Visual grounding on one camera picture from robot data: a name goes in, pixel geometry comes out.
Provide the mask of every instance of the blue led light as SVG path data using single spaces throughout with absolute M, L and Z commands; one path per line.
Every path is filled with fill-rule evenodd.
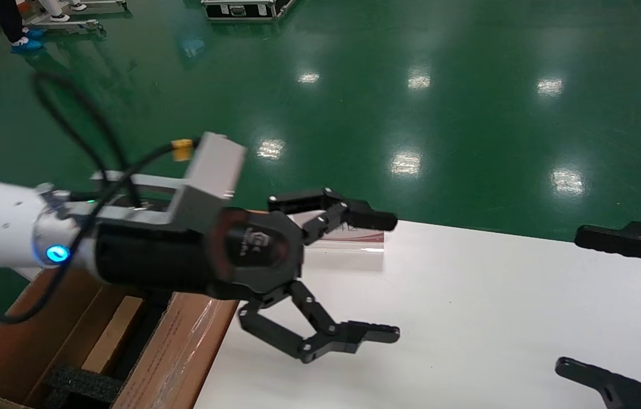
M 63 262 L 70 256 L 70 251 L 68 251 L 66 246 L 50 246 L 47 251 L 45 251 L 45 255 L 52 262 Z

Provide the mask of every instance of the brown cardboard box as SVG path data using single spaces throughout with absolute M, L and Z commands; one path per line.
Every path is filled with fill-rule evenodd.
M 54 273 L 42 272 L 9 313 L 29 308 Z M 48 370 L 58 364 L 81 368 L 129 293 L 71 271 L 37 316 L 0 324 L 0 408 L 39 409 Z M 236 301 L 175 293 L 113 407 L 191 409 L 236 308 Z

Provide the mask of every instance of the white table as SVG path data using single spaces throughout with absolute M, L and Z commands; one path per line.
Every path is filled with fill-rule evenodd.
M 560 356 L 641 381 L 638 259 L 401 222 L 381 272 L 314 257 L 303 281 L 336 321 L 393 324 L 400 341 L 303 365 L 235 319 L 195 409 L 604 409 L 555 374 Z M 289 301 L 265 315 L 310 329 Z

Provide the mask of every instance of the white shoe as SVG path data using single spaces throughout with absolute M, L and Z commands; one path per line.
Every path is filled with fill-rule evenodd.
M 53 21 L 53 23 L 65 23 L 68 20 L 70 20 L 69 15 L 51 15 L 50 16 L 50 21 Z

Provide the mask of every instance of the green floor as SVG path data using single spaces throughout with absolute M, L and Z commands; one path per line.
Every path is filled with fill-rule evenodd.
M 279 26 L 212 26 L 198 0 L 129 0 L 132 18 L 99 17 L 105 40 L 31 57 L 0 33 L 0 181 L 89 187 L 30 93 L 48 69 L 133 158 L 205 130 L 247 145 L 240 206 L 332 186 L 405 220 L 547 239 L 641 220 L 641 0 L 298 2 Z M 0 306 L 21 285 L 0 272 Z

